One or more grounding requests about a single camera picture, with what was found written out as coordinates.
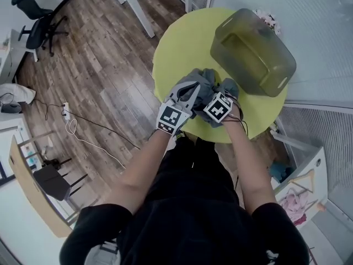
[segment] person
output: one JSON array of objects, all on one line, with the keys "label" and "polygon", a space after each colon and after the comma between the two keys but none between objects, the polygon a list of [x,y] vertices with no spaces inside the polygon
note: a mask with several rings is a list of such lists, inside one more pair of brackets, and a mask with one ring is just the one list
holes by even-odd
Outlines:
[{"label": "person", "polygon": [[[236,105],[232,114],[239,110]],[[156,130],[104,204],[81,210],[60,252],[85,264],[90,249],[116,238],[120,264],[309,264],[307,246],[276,203],[266,166],[241,124],[222,122],[233,144],[245,210],[215,144]]]}]

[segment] sleeve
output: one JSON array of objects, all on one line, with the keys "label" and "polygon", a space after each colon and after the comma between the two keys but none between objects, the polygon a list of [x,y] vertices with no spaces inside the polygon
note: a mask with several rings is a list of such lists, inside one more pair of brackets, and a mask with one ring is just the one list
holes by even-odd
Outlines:
[{"label": "sleeve", "polygon": [[90,249],[115,239],[131,218],[132,214],[126,208],[115,204],[83,208],[61,248],[60,264],[84,265]]},{"label": "sleeve", "polygon": [[252,217],[267,250],[279,254],[274,264],[309,264],[307,245],[280,205],[277,203],[261,205],[253,212]]}]

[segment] white cable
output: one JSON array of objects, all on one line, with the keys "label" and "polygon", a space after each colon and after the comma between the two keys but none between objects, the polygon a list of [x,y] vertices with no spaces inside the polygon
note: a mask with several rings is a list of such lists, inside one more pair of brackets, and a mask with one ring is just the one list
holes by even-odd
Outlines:
[{"label": "white cable", "polygon": [[[72,125],[73,122],[75,122],[75,126],[74,126],[74,128],[73,128],[73,130],[72,130],[72,129],[71,129],[71,125]],[[66,122],[65,129],[66,129],[66,131],[67,131],[68,134],[73,135],[73,136],[76,137],[76,139],[79,140],[79,141],[83,141],[83,142],[85,142],[85,143],[87,143],[87,144],[91,144],[90,142],[85,141],[85,140],[83,140],[83,139],[79,139],[79,138],[77,137],[77,135],[75,134],[75,133],[76,133],[76,127],[77,127],[77,120],[76,120],[76,119],[72,119],[71,121],[67,121],[67,122]],[[107,150],[105,150],[104,148],[101,148],[101,147],[99,147],[99,146],[97,146],[97,145],[94,145],[94,144],[91,144],[91,145],[93,145],[93,146],[95,146],[95,147],[97,147],[97,148],[99,148],[99,149],[104,150],[105,153],[107,153],[110,157],[112,157],[112,158],[114,158],[115,160],[117,160],[117,161],[119,162],[119,164],[121,164],[121,166],[125,169],[125,166],[119,161],[119,159],[115,158],[112,154],[110,154],[109,152],[107,152]]]}]

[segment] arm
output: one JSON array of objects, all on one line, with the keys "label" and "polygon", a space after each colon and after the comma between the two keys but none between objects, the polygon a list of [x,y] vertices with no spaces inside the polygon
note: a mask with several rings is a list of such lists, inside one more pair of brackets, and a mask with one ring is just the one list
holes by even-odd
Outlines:
[{"label": "arm", "polygon": [[105,203],[121,205],[134,214],[157,174],[169,139],[169,134],[156,130],[127,165]]},{"label": "arm", "polygon": [[[238,108],[234,107],[232,113],[239,115]],[[252,214],[256,208],[265,203],[276,203],[271,178],[241,124],[229,121],[230,118],[225,120],[223,125],[233,144],[245,208],[248,213]]]}]

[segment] plastic storage box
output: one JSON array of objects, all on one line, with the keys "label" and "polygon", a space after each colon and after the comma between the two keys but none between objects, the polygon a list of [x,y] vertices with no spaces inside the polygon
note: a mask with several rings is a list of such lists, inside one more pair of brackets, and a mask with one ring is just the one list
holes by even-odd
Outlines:
[{"label": "plastic storage box", "polygon": [[211,56],[245,92],[270,97],[283,90],[297,67],[283,42],[249,9],[216,29]]}]

